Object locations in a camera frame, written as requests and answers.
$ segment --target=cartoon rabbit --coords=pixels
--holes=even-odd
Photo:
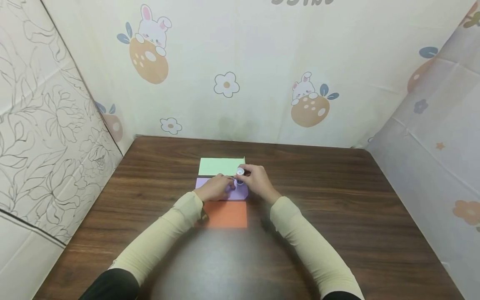
[[[135,38],[141,44],[145,41],[149,41],[155,45],[155,50],[160,56],[167,55],[165,47],[167,46],[167,30],[172,27],[172,22],[167,17],[160,17],[158,21],[154,21],[152,17],[152,11],[148,5],[143,4],[140,7],[142,13],[142,20],[140,21],[140,27],[138,33],[135,34]]]
[[[310,93],[315,92],[315,88],[313,87],[313,84],[310,82],[310,76],[312,73],[310,72],[305,72],[305,74],[301,77],[300,82],[295,82],[292,86],[293,90],[293,96],[292,96],[292,102],[297,102],[295,99],[300,99],[300,97],[308,95]]]

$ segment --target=star illustration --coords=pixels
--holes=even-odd
[[[444,145],[444,143],[443,143],[443,142],[441,142],[441,143],[437,143],[437,146],[436,146],[435,148],[437,148],[438,150],[440,150],[440,151],[441,151],[443,148],[445,148],[445,145]]]

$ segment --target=wooden table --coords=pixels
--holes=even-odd
[[[369,300],[463,299],[365,150],[139,137],[36,299],[77,299],[117,255],[195,186],[201,157],[246,157],[340,253]],[[260,224],[189,231],[140,299],[318,299],[292,249]]]

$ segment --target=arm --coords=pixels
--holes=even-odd
[[[340,255],[302,216],[290,199],[280,197],[272,206],[270,219],[282,237],[295,248],[313,276],[322,299],[327,299],[326,296],[333,292],[343,291],[364,300],[354,275]]]
[[[235,175],[272,205],[270,219],[277,231],[297,252],[312,275],[323,300],[364,300],[350,269],[335,249],[302,216],[298,207],[282,197],[261,166],[241,165],[250,176]]]
[[[120,253],[80,300],[134,300],[148,274],[200,218],[203,201],[224,198],[227,185],[235,188],[231,177],[218,174],[202,187],[183,195]]]

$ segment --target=purple flower illustration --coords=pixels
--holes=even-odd
[[[415,108],[413,109],[413,112],[416,114],[422,114],[424,110],[426,110],[428,107],[428,103],[426,99],[422,99],[415,103]]]

